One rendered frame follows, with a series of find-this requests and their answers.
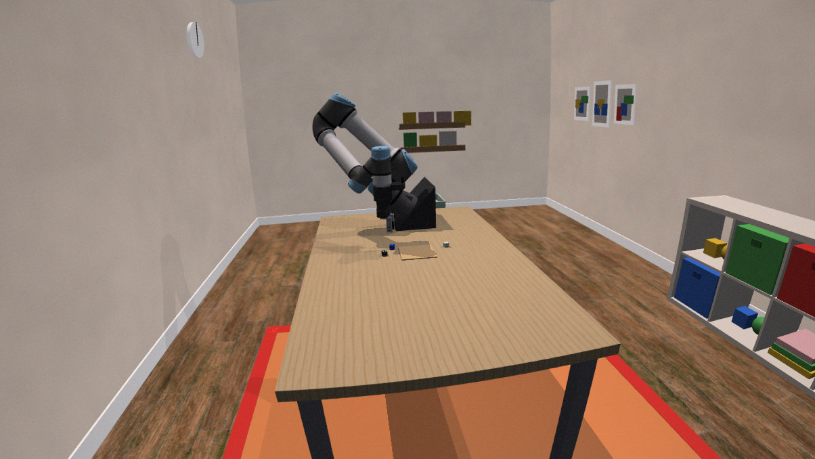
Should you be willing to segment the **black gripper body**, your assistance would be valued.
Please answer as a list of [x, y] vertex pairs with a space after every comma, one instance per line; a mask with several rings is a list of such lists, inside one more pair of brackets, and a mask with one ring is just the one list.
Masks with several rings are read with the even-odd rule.
[[[391, 182], [391, 174], [385, 176], [372, 176], [373, 177], [373, 200], [376, 201], [377, 218], [388, 218], [391, 214], [390, 201], [392, 200], [392, 190], [404, 190], [406, 183], [402, 178], [402, 182]], [[391, 185], [391, 186], [390, 186]]]

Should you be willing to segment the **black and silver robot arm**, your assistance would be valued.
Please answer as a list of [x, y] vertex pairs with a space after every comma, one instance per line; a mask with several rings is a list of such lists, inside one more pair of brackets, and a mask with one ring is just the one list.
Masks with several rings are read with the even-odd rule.
[[[336, 138], [333, 129], [346, 128], [371, 151], [371, 157], [362, 166], [359, 161]], [[313, 133], [316, 142], [325, 147], [341, 169], [350, 178], [348, 185], [354, 192], [362, 193], [368, 187], [373, 195], [372, 175], [391, 174], [391, 182], [404, 182], [413, 175], [417, 164], [403, 149], [394, 148], [379, 133], [358, 116], [355, 104], [339, 93], [333, 93], [328, 102], [315, 115]], [[392, 190], [391, 214], [400, 221], [417, 203], [417, 197], [404, 190]]]

